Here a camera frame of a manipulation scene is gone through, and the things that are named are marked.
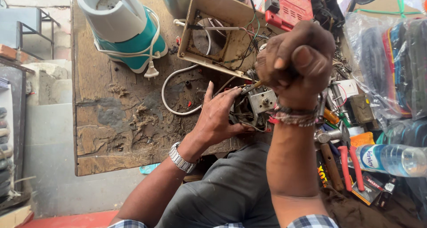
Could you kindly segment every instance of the red-handled pliers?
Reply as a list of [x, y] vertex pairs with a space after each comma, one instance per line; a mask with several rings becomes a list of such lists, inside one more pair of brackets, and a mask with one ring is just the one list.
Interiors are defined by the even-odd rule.
[[365, 186], [363, 185], [362, 170], [360, 169], [359, 160], [356, 156], [356, 147], [351, 145], [350, 133], [348, 132], [347, 127], [344, 125], [344, 122], [341, 122], [340, 129], [342, 133], [342, 140], [345, 146], [338, 147], [338, 150], [341, 152], [341, 165], [342, 173], [344, 174], [345, 188], [348, 191], [353, 190], [353, 188], [351, 187], [350, 175], [348, 173], [347, 152], [349, 152], [351, 160], [353, 161], [354, 170], [356, 172], [357, 187], [360, 191], [365, 191]]

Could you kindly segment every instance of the worn wooden table surface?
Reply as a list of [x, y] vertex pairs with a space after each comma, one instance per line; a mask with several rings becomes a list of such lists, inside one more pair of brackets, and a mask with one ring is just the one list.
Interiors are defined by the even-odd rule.
[[[182, 27], [173, 25], [172, 16], [162, 0], [140, 0], [152, 8], [161, 22], [161, 35], [169, 47], [182, 35]], [[167, 76], [189, 63], [176, 54], [154, 60], [160, 72], [148, 80], [143, 74], [133, 73], [126, 65], [112, 62], [96, 51], [91, 28], [72, 1], [72, 62], [73, 62], [73, 116], [76, 175], [154, 164], [164, 160], [172, 144], [190, 132], [200, 111], [189, 116], [170, 113], [161, 100], [161, 88]], [[197, 67], [172, 78], [166, 87], [168, 105], [176, 111], [188, 111], [201, 104], [209, 80], [216, 88], [231, 76], [206, 67]], [[184, 86], [189, 80], [191, 89]], [[243, 80], [233, 82], [243, 84]], [[232, 138], [210, 147], [205, 154], [239, 149], [253, 137]]]

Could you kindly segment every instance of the silver metal watch strap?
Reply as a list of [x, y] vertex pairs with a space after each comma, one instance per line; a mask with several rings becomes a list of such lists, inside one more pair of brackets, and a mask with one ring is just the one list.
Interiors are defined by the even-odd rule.
[[186, 162], [179, 154], [176, 148], [179, 146], [181, 142], [175, 143], [172, 148], [169, 151], [169, 156], [172, 159], [172, 161], [175, 163], [176, 166], [178, 166], [179, 169], [185, 171], [187, 174], [192, 172], [195, 168], [196, 163], [192, 164], [189, 162]]

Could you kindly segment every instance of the water bottle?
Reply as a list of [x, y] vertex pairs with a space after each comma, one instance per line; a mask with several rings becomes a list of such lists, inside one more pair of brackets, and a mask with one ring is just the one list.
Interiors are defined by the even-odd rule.
[[365, 145], [356, 150], [360, 168], [402, 177], [427, 177], [427, 147]]

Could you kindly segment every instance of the hand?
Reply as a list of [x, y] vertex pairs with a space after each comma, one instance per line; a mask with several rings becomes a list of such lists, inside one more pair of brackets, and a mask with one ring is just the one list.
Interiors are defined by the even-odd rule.
[[185, 136], [178, 147], [178, 152], [184, 160], [192, 163], [210, 146], [243, 133], [250, 128], [243, 124], [230, 125], [228, 123], [230, 108], [241, 92], [242, 88], [234, 87], [219, 93], [212, 99], [214, 84], [209, 82], [199, 119], [192, 132]]
[[[302, 20], [291, 32], [271, 38], [257, 56], [255, 68], [262, 83], [279, 95], [281, 105], [314, 109], [317, 95], [329, 82], [335, 41], [320, 25]], [[286, 69], [299, 73], [291, 80]]]

